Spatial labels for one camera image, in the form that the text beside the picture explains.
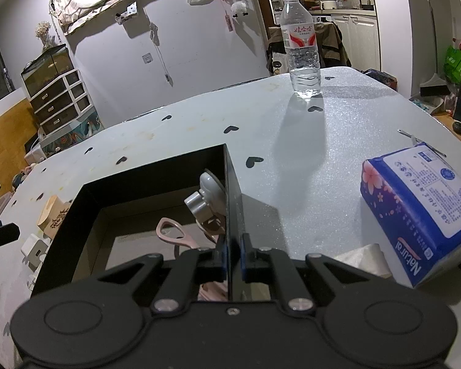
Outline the wooden carved block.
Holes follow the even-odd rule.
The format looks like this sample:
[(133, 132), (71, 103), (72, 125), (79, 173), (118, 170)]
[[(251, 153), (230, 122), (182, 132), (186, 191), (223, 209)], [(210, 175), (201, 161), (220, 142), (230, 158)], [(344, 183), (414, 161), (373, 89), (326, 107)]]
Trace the wooden carved block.
[(51, 196), (37, 221), (37, 227), (43, 231), (44, 235), (53, 240), (65, 219), (67, 212), (70, 210), (71, 201), (62, 202), (58, 196)]

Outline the black storage box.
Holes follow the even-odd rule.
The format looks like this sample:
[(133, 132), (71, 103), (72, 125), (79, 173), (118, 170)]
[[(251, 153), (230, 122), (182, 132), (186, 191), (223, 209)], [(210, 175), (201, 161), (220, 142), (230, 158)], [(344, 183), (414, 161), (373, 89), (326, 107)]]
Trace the black storage box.
[(226, 278), (233, 286), (245, 230), (241, 188), (225, 144), (151, 162), (85, 184), (73, 200), (46, 255), (32, 295), (74, 282), (103, 268), (100, 246), (107, 236), (152, 231), (163, 216), (193, 219), (185, 199), (209, 171), (224, 188)]

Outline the white crumpled tissue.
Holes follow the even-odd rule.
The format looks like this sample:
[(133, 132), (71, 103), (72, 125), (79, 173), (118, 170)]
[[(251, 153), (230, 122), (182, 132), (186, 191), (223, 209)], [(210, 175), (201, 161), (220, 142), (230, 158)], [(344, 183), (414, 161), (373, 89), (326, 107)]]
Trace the white crumpled tissue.
[(382, 278), (391, 278), (392, 272), (378, 243), (368, 244), (338, 256), (336, 261)]

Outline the white drawer cabinet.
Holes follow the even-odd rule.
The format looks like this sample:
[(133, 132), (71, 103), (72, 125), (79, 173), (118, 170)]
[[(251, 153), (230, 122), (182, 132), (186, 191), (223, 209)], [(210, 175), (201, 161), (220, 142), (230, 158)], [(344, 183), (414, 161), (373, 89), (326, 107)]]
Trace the white drawer cabinet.
[(93, 109), (81, 73), (61, 74), (30, 99), (35, 118), (46, 136)]

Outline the glass fish tank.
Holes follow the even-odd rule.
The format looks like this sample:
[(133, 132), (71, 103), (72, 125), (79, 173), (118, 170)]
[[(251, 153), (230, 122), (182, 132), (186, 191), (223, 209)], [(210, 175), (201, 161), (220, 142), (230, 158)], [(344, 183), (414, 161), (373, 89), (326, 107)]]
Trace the glass fish tank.
[(51, 83), (61, 74), (73, 70), (67, 46), (61, 44), (48, 48), (37, 59), (29, 62), (21, 72), (23, 83), (30, 97)]

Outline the blue tissue paper pack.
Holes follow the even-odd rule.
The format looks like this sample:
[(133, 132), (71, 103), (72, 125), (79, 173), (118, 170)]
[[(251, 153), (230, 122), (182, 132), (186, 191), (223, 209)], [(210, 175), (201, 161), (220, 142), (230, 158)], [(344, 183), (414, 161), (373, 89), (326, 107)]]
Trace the blue tissue paper pack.
[(366, 159), (360, 191), (412, 286), (461, 263), (461, 177), (427, 144)]

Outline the metal hair clip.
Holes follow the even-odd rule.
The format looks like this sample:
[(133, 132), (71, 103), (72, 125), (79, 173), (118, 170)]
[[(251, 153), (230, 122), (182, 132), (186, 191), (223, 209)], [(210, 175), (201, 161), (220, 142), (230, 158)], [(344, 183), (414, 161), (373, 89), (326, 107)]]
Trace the metal hair clip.
[(427, 142), (421, 140), (420, 138), (416, 137), (415, 135), (410, 134), (410, 133), (408, 133), (408, 132), (406, 132), (406, 131), (404, 131), (404, 130), (402, 130), (402, 129), (398, 129), (397, 132), (398, 132), (399, 134), (401, 134), (401, 135), (403, 135), (403, 136), (408, 137), (409, 139), (411, 139), (411, 142), (412, 142), (412, 144), (413, 144), (414, 146), (417, 145), (417, 144), (422, 143), (422, 144), (425, 144), (428, 148), (430, 148), (430, 150), (432, 150), (432, 152), (438, 154), (440, 157), (447, 157), (447, 155), (444, 154), (442, 151), (440, 151), (440, 150), (434, 148), (432, 145), (430, 145), (429, 143), (427, 143)]

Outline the dried flower bouquet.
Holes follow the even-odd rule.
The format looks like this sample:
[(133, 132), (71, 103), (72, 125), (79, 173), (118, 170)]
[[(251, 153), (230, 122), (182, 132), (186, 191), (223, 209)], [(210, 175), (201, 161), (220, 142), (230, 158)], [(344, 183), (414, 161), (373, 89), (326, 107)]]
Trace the dried flower bouquet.
[(41, 41), (43, 50), (55, 46), (54, 37), (50, 34), (51, 24), (46, 21), (39, 22), (35, 29), (35, 36)]

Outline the clear plastic water bottle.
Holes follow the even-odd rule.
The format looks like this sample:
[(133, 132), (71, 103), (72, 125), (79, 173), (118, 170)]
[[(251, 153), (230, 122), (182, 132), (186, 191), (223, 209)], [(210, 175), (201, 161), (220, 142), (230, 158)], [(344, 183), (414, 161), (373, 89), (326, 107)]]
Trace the clear plastic water bottle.
[(321, 94), (321, 60), (315, 22), (300, 0), (283, 0), (280, 27), (294, 92), (303, 99)]

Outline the white kitchen cabinet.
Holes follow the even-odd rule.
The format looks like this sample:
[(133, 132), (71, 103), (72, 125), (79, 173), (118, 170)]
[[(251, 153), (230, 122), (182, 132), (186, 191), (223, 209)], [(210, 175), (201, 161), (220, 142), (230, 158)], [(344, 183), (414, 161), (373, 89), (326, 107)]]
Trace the white kitchen cabinet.
[(353, 68), (381, 70), (380, 36), (375, 11), (332, 9), (311, 11), (316, 21), (333, 22), (341, 31)]

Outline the green shopping bag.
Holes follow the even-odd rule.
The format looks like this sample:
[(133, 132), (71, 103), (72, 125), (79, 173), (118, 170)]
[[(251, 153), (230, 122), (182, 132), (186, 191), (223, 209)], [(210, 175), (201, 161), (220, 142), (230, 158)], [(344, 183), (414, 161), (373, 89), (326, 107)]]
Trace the green shopping bag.
[(461, 84), (461, 49), (449, 46), (443, 65), (446, 78), (453, 84)]

